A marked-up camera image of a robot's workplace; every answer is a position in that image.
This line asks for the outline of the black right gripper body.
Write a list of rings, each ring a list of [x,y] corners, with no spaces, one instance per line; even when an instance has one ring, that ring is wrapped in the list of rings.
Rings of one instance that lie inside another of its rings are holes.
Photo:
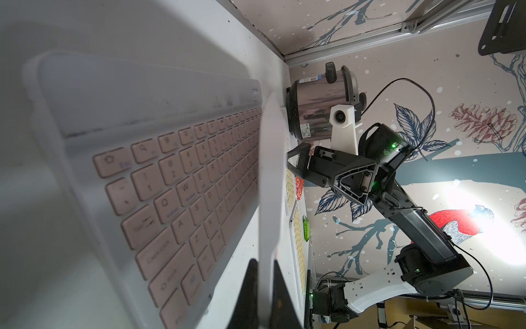
[[[363,205],[394,172],[379,160],[318,146],[308,161],[307,180]]]

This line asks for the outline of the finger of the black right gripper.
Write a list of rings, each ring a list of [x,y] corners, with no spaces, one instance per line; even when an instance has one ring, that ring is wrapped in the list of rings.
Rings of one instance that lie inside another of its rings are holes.
[[[311,144],[301,143],[287,153],[287,169],[296,177],[312,182],[308,164],[310,161]]]

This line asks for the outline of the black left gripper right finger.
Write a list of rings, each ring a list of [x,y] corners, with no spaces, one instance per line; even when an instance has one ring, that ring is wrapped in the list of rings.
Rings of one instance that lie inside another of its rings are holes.
[[[279,263],[276,260],[274,261],[273,297],[269,327],[270,329],[303,328],[297,317]]]

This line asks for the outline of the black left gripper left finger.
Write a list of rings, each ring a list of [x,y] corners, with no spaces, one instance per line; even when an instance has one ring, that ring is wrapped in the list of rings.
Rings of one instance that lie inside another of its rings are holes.
[[[227,329],[258,329],[258,262],[249,261]]]

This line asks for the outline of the yellow keyboard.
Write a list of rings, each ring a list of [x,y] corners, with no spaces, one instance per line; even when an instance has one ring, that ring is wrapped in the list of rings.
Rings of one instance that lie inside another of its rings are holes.
[[[288,169],[286,170],[285,191],[286,191],[286,198],[285,198],[286,213],[288,216],[291,216],[297,197],[296,197],[295,176]]]
[[[293,250],[293,263],[297,283],[297,295],[300,307],[305,306],[306,284],[307,284],[307,261],[304,251],[304,226],[299,209],[299,202],[294,203],[289,221],[290,238]]]

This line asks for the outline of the pink keyboard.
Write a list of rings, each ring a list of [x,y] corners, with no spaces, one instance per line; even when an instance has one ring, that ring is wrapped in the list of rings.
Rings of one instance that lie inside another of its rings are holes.
[[[260,82],[49,52],[38,142],[137,328],[195,328],[258,201]]]
[[[260,125],[258,194],[259,268],[258,321],[270,328],[273,304],[274,267],[281,235],[283,183],[285,176],[286,117],[280,95],[272,93],[264,107]]]

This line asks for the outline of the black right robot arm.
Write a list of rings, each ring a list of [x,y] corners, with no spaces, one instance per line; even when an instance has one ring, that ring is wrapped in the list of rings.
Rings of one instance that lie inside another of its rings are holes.
[[[312,312],[335,322],[348,322],[368,307],[400,295],[419,293],[438,297],[473,275],[473,268],[454,249],[451,238],[418,207],[395,180],[396,169],[414,148],[388,126],[376,123],[371,136],[363,134],[358,154],[302,143],[287,153],[298,156],[288,164],[296,176],[360,206],[367,202],[393,222],[412,241],[394,265],[360,280],[315,289]]]

